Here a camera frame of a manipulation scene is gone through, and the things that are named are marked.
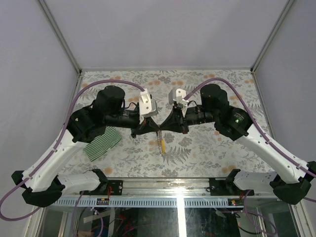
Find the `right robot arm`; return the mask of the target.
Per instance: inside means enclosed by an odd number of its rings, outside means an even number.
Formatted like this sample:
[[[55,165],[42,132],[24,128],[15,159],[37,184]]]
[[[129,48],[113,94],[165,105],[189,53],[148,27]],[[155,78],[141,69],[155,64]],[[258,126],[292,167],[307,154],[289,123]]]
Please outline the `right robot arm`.
[[[233,169],[218,188],[238,195],[252,190],[271,193],[280,200],[295,205],[306,197],[316,175],[316,163],[297,158],[266,134],[250,113],[228,102],[226,91],[216,84],[200,89],[201,104],[189,107],[186,92],[172,89],[168,95],[172,111],[160,126],[161,130],[186,134],[191,125],[214,123],[215,130],[250,149],[272,169],[270,173],[246,172]]]

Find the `yellow key tag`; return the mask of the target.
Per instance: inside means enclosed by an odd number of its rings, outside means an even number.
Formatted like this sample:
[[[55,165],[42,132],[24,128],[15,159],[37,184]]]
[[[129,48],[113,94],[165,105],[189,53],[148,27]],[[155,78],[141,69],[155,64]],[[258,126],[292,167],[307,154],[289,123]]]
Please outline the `yellow key tag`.
[[[164,156],[166,151],[165,151],[165,144],[163,140],[161,140],[161,149],[162,149],[162,155]]]

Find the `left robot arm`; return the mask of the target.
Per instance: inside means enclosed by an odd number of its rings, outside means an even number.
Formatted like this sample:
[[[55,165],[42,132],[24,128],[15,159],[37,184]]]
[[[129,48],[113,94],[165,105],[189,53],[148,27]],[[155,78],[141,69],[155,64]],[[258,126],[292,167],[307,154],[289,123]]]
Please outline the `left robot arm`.
[[[109,193],[108,178],[100,169],[71,176],[59,172],[80,149],[101,137],[108,126],[128,128],[133,138],[158,131],[158,125],[152,119],[158,113],[157,103],[148,91],[140,93],[134,110],[125,108],[124,97],[124,90],[117,86],[109,85],[100,90],[89,106],[71,114],[56,145],[29,169],[12,174],[14,183],[24,188],[22,197],[27,204],[48,207],[63,195]]]

